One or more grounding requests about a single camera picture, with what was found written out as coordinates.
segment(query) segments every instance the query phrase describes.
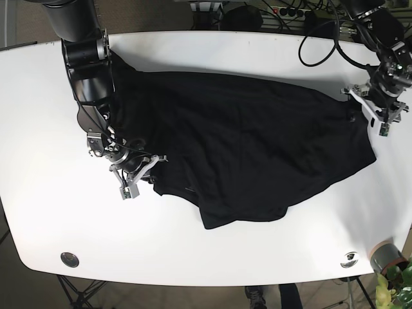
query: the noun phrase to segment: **shoe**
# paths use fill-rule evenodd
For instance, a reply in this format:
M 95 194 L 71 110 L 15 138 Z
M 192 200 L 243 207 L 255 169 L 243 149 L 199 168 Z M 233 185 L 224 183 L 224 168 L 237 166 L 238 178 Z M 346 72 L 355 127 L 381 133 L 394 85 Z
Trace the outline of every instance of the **shoe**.
M 245 294 L 250 300 L 250 309 L 267 309 L 262 286 L 245 286 Z

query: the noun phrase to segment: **plant pot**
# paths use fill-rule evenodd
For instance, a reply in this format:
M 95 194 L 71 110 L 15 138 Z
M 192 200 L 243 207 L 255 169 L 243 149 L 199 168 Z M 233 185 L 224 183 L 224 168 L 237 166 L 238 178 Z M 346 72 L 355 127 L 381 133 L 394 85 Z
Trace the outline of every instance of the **plant pot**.
M 396 265 L 404 270 L 408 265 L 407 259 L 398 248 L 388 241 L 383 241 L 373 248 L 369 260 L 373 270 L 383 276 L 386 276 L 389 267 Z

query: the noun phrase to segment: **black t-shirt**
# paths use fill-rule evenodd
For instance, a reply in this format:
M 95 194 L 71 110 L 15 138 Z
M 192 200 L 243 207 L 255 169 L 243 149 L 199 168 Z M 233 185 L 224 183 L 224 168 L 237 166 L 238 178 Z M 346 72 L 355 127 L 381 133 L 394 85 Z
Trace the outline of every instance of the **black t-shirt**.
M 154 190 L 197 205 L 206 229 L 281 219 L 376 160 L 351 100 L 233 75 L 144 73 L 116 55 L 113 71 L 119 134 L 168 156 L 151 171 Z

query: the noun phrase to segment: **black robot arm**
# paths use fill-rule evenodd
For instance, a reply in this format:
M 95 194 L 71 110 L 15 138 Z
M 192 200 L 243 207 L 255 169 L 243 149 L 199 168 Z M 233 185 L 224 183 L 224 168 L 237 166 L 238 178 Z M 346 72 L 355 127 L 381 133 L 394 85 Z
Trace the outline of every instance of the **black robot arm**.
M 341 0 L 350 19 L 356 24 L 362 42 L 375 52 L 379 66 L 366 66 L 370 80 L 353 90 L 372 101 L 382 111 L 380 135 L 387 136 L 392 122 L 400 121 L 400 112 L 409 108 L 398 101 L 412 86 L 412 58 L 404 38 L 404 27 L 381 6 L 384 0 Z
M 51 26 L 62 39 L 66 72 L 79 105 L 77 121 L 87 133 L 90 154 L 110 160 L 109 170 L 122 185 L 123 199 L 137 197 L 136 182 L 165 157 L 144 152 L 144 145 L 134 145 L 138 148 L 135 150 L 111 127 L 116 106 L 109 40 L 100 28 L 93 0 L 28 1 L 43 5 Z

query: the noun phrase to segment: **floor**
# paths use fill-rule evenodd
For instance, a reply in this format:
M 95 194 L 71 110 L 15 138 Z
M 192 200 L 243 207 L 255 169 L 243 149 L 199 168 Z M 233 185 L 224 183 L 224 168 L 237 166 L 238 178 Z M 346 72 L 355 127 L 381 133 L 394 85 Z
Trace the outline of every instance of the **floor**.
M 172 0 L 95 0 L 95 3 L 100 22 L 109 33 L 188 30 L 192 26 L 192 14 L 185 3 L 174 3 Z M 17 0 L 16 24 L 17 43 L 57 40 L 39 5 Z M 0 218 L 0 236 L 5 231 L 6 223 Z M 362 276 L 361 280 L 373 297 L 374 275 Z M 73 278 L 79 290 L 85 288 L 88 282 Z M 370 308 L 357 283 L 352 285 L 355 308 Z M 305 309 L 322 309 L 348 299 L 347 284 L 339 280 L 298 283 L 297 286 Z M 280 308 L 277 286 L 267 286 L 265 297 L 269 309 Z M 108 283 L 91 303 L 108 309 L 248 308 L 243 287 L 189 288 L 122 283 Z M 344 303 L 336 308 L 348 307 Z M 0 247 L 0 308 L 69 308 L 56 276 L 26 268 L 19 259 L 11 236 Z

